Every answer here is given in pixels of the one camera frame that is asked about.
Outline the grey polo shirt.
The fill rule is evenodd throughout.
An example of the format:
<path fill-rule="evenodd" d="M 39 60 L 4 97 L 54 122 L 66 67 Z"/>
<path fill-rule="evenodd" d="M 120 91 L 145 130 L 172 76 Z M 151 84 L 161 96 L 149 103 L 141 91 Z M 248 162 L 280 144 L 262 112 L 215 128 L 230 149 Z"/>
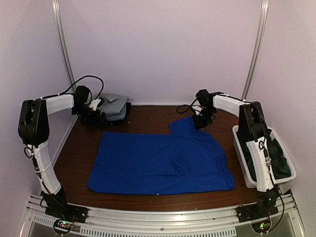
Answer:
<path fill-rule="evenodd" d="M 104 103 L 100 106 L 100 111 L 104 112 L 106 116 L 118 116 L 126 114 L 127 96 L 118 94 L 101 93 L 101 98 Z"/>

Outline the blue garment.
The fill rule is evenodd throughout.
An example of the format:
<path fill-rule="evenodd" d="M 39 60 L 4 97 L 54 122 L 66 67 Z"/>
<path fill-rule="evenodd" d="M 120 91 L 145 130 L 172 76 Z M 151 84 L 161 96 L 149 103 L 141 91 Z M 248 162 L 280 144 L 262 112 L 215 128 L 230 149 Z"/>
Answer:
<path fill-rule="evenodd" d="M 178 195 L 235 187 L 223 148 L 186 117 L 169 134 L 104 132 L 87 187 L 97 193 Z"/>

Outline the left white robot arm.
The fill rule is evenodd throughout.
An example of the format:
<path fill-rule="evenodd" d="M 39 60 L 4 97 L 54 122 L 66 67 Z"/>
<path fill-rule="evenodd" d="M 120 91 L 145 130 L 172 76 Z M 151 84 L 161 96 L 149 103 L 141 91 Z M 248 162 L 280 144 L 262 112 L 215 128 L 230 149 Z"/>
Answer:
<path fill-rule="evenodd" d="M 71 215 L 71 208 L 67 205 L 65 192 L 50 159 L 48 117 L 71 110 L 72 115 L 79 116 L 88 124 L 103 125 L 106 115 L 99 107 L 104 103 L 104 99 L 97 96 L 94 100 L 89 100 L 89 95 L 90 90 L 86 86 L 79 86 L 74 93 L 62 92 L 35 100 L 25 100 L 21 106 L 18 135 L 25 145 L 24 153 L 33 162 L 44 200 L 52 205 L 52 212 L 60 219 L 67 219 Z"/>

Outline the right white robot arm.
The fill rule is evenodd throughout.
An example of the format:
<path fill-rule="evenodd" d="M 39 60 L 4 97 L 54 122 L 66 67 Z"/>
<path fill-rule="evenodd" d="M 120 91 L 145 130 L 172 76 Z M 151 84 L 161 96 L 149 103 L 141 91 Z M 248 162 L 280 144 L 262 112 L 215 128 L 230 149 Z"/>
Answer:
<path fill-rule="evenodd" d="M 212 124 L 218 109 L 238 117 L 237 132 L 250 152 L 257 191 L 260 193 L 257 204 L 253 207 L 253 214 L 258 218 L 265 217 L 272 210 L 272 203 L 278 198 L 279 192 L 268 152 L 269 130 L 260 103 L 237 99 L 223 92 L 209 93 L 206 89 L 198 91 L 196 101 L 199 102 L 199 108 L 192 111 L 197 129 Z"/>

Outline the white laundry basket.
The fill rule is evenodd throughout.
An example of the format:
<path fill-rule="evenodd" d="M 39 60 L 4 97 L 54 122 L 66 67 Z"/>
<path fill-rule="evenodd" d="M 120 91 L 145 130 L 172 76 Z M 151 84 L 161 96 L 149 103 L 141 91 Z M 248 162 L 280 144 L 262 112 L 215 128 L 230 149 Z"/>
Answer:
<path fill-rule="evenodd" d="M 256 174 L 256 181 L 254 181 L 251 178 L 249 168 L 246 163 L 246 159 L 244 157 L 241 144 L 238 140 L 237 131 L 238 131 L 238 125 L 233 126 L 232 128 L 233 135 L 234 135 L 234 147 L 237 153 L 237 157 L 239 159 L 239 163 L 241 165 L 241 169 L 244 175 L 244 180 L 246 183 L 246 186 L 248 188 L 256 188 L 260 192 L 267 192 L 268 190 L 271 190 L 274 186 L 273 184 L 281 184 L 285 182 L 289 182 L 296 178 L 297 173 L 294 168 L 294 165 L 289 157 L 289 154 L 281 142 L 281 139 L 279 138 L 278 134 L 272 130 L 270 134 L 270 138 L 273 140 L 278 141 L 282 151 L 283 155 L 286 159 L 286 163 L 288 164 L 291 176 L 287 178 L 281 178 L 276 179 L 273 174 L 273 168 L 270 162 L 268 162 L 264 156 L 264 151 L 259 148 L 259 143 L 255 141 L 247 142 L 247 147 L 250 151 L 250 156 L 254 164 L 255 174 Z"/>

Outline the black garment in basket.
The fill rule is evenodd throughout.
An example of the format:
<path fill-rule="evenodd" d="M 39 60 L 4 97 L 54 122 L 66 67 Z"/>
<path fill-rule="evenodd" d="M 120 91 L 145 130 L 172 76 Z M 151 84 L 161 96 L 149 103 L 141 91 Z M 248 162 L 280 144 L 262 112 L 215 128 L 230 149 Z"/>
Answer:
<path fill-rule="evenodd" d="M 291 174 L 291 169 L 287 163 L 287 159 L 284 156 L 283 150 L 277 141 L 276 138 L 271 138 L 272 130 L 268 130 L 268 139 L 267 139 L 267 148 L 269 152 L 269 156 L 272 162 L 273 174 L 276 180 L 288 178 Z M 246 142 L 243 141 L 239 132 L 237 132 L 238 141 L 240 142 L 240 146 L 247 163 L 247 167 L 250 173 L 250 177 L 253 181 L 256 182 L 256 173 L 253 165 L 253 160 L 251 158 L 250 151 L 246 145 Z"/>

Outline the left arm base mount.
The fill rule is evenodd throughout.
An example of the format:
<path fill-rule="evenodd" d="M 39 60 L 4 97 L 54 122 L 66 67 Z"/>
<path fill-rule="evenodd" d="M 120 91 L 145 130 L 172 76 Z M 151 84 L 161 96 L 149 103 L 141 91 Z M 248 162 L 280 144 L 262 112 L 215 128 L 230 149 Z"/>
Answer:
<path fill-rule="evenodd" d="M 62 207 L 59 204 L 48 203 L 45 208 L 45 214 L 56 217 L 58 219 L 85 223 L 88 209 L 77 205 L 67 204 L 66 207 Z"/>

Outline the front aluminium rail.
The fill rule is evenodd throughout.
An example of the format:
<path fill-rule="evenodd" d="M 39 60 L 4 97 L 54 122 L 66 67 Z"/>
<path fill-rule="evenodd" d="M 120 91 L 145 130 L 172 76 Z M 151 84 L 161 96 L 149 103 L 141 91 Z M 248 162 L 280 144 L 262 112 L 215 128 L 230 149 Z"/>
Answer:
<path fill-rule="evenodd" d="M 241 222 L 237 206 L 193 211 L 122 211 L 88 207 L 85 223 L 70 224 L 68 237 L 261 237 L 258 228 L 271 221 L 268 237 L 304 237 L 293 195 L 277 200 L 277 214 Z"/>

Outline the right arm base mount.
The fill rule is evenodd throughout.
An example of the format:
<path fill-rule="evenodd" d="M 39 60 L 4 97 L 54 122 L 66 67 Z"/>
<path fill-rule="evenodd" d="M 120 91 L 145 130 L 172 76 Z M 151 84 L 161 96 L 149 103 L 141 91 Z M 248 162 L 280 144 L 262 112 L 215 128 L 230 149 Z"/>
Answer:
<path fill-rule="evenodd" d="M 237 218 L 240 223 L 265 218 L 278 214 L 276 204 L 268 204 L 262 206 L 261 203 L 253 203 L 247 205 L 239 205 L 236 208 Z"/>

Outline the left aluminium frame post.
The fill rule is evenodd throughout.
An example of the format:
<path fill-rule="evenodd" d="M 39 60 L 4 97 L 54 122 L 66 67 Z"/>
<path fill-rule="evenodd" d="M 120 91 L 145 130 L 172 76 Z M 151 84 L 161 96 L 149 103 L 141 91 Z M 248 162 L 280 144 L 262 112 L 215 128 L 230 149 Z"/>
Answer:
<path fill-rule="evenodd" d="M 73 74 L 73 70 L 71 67 L 71 62 L 70 62 L 70 58 L 68 54 L 59 0 L 52 0 L 52 10 L 53 10 L 53 15 L 55 19 L 55 25 L 56 25 L 56 31 L 57 31 L 57 36 L 59 40 L 61 55 L 62 55 L 62 61 L 65 67 L 69 84 L 71 86 L 70 89 L 71 91 L 75 91 L 76 89 L 75 79 L 74 79 L 74 74 Z"/>

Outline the aluminium frame post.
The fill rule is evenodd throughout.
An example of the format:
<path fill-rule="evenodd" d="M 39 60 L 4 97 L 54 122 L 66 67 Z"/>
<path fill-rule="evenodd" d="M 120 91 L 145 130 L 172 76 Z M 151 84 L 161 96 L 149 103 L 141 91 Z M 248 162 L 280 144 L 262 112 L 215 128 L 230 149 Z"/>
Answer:
<path fill-rule="evenodd" d="M 254 79 L 256 67 L 258 64 L 259 56 L 260 56 L 260 51 L 261 51 L 264 36 L 265 36 L 268 15 L 269 15 L 269 1 L 262 0 L 253 53 L 252 53 L 252 57 L 251 57 L 251 61 L 250 61 L 249 70 L 247 73 L 245 86 L 244 86 L 243 93 L 241 96 L 242 100 L 247 99 L 248 94 L 250 92 L 252 81 Z"/>
<path fill-rule="evenodd" d="M 71 62 L 70 62 L 70 58 L 68 54 L 59 0 L 52 0 L 52 10 L 53 10 L 53 15 L 55 19 L 55 25 L 56 25 L 56 31 L 57 31 L 57 36 L 59 40 L 61 55 L 62 55 L 62 61 L 65 67 L 69 84 L 71 86 L 70 89 L 71 91 L 75 91 L 76 89 L 75 79 L 74 79 L 74 74 L 73 74 L 73 70 L 71 67 Z"/>

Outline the right aluminium frame post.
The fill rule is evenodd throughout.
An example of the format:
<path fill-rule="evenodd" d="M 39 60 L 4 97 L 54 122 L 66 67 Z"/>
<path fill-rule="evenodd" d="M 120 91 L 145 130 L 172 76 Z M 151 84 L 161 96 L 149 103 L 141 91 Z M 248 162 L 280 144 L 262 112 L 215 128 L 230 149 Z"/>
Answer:
<path fill-rule="evenodd" d="M 265 36 L 268 15 L 269 15 L 269 1 L 262 0 L 253 53 L 252 53 L 252 57 L 251 57 L 251 61 L 250 61 L 249 70 L 247 73 L 245 86 L 244 86 L 243 93 L 241 96 L 242 100 L 247 99 L 248 94 L 250 92 L 252 81 L 254 79 L 256 67 L 258 64 L 259 56 L 260 56 L 260 51 L 261 51 L 264 36 Z"/>

